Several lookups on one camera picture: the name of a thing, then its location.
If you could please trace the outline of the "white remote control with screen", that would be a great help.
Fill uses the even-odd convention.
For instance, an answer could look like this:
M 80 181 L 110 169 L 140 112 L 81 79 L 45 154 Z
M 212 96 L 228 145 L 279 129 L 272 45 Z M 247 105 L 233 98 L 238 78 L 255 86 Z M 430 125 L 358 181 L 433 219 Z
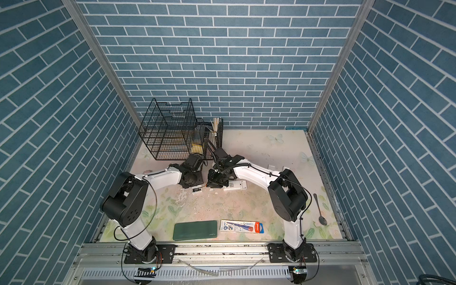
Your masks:
M 192 193 L 193 193 L 193 194 L 197 194 L 197 193 L 201 193 L 201 192 L 203 192 L 203 189 L 202 189 L 202 188 L 193 188 L 193 189 L 192 189 Z

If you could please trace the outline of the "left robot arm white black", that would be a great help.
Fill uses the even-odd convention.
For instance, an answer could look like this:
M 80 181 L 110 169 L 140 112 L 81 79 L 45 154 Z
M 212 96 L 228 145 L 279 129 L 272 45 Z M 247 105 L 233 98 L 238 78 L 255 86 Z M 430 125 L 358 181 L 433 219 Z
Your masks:
M 155 237 L 147 230 L 158 212 L 156 191 L 173 185 L 184 189 L 202 185 L 203 162 L 203 156 L 194 153 L 181 164 L 171 164 L 161 171 L 139 175 L 124 172 L 115 179 L 100 209 L 116 222 L 114 239 L 126 243 L 125 252 L 133 261 L 144 264 L 162 262 Z M 141 215 L 150 191 L 155 202 L 154 213 L 145 223 Z

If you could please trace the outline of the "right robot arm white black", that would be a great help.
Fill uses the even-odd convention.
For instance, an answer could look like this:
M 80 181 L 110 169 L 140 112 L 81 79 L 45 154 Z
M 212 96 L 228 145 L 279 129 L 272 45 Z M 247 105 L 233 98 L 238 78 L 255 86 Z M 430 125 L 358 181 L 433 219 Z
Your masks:
M 222 148 L 211 151 L 214 160 L 207 186 L 223 188 L 230 180 L 246 180 L 268 191 L 275 212 L 284 220 L 283 246 L 286 257 L 298 262 L 304 257 L 305 238 L 301 218 L 310 193 L 290 169 L 281 172 L 257 166 L 243 156 L 228 155 Z

